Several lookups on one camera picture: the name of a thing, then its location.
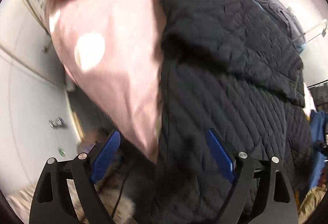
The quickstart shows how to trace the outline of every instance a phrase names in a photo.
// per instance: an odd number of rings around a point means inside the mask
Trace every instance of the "pink fabric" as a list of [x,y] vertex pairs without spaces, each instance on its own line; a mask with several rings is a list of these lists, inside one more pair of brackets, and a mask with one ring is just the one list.
[[156,162],[161,128],[158,0],[46,0],[57,54],[122,134]]
[[314,100],[309,89],[307,88],[305,83],[303,84],[304,84],[304,99],[305,99],[305,107],[303,108],[303,111],[308,117],[310,117],[311,110],[314,110],[316,112],[317,109],[315,107]]

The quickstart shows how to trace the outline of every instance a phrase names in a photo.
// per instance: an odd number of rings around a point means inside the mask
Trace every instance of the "blue gripper pad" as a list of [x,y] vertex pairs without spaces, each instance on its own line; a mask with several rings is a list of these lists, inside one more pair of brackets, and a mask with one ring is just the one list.
[[206,142],[212,157],[219,167],[220,173],[230,183],[233,183],[236,178],[234,174],[235,160],[226,152],[224,149],[224,142],[214,129],[210,129],[206,132]]
[[104,177],[108,166],[114,160],[114,155],[118,150],[120,144],[120,133],[115,131],[92,163],[92,174],[90,180],[93,184],[95,184],[97,181],[101,180]]

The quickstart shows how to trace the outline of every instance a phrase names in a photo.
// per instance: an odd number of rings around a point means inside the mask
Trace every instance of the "clothing pile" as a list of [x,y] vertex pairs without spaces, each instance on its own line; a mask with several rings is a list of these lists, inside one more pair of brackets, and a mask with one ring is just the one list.
[[303,64],[252,0],[46,0],[46,7],[67,71],[156,163],[149,222],[217,219],[231,184],[207,147],[210,128],[252,158],[278,157],[293,190],[307,188]]

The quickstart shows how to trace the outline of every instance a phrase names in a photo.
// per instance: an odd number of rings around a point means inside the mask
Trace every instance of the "white cabinet door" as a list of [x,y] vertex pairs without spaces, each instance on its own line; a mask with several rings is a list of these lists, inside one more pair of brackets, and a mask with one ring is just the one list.
[[[62,161],[76,156],[77,140],[71,125],[57,131],[49,125],[49,120],[61,115],[65,122],[70,121],[66,119],[64,90],[14,63],[10,104],[17,148],[30,181],[38,180],[49,157]],[[60,155],[59,148],[68,153],[66,157]]]
[[64,86],[64,69],[51,38],[22,0],[2,0],[0,31],[0,44],[10,53],[48,81]]
[[65,156],[58,157],[58,161],[70,160],[77,156],[77,143],[78,137],[74,132],[73,123],[70,121],[71,117],[68,111],[68,103],[66,100],[65,92],[63,89],[54,87],[51,89],[51,115],[52,120],[56,120],[59,117],[64,121],[64,128],[55,129],[55,138],[58,142],[59,148],[64,150]]
[[0,53],[0,188],[4,195],[30,184],[15,146],[9,114],[11,60]]

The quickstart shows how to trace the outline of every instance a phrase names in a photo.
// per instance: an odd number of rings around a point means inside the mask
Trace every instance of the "black puffer jacket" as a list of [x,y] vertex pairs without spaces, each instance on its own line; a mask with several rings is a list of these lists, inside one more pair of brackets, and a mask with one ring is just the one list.
[[231,185],[206,145],[211,127],[253,158],[279,157],[294,190],[304,188],[311,136],[291,41],[250,0],[160,1],[164,109],[152,222],[211,222],[219,213]]

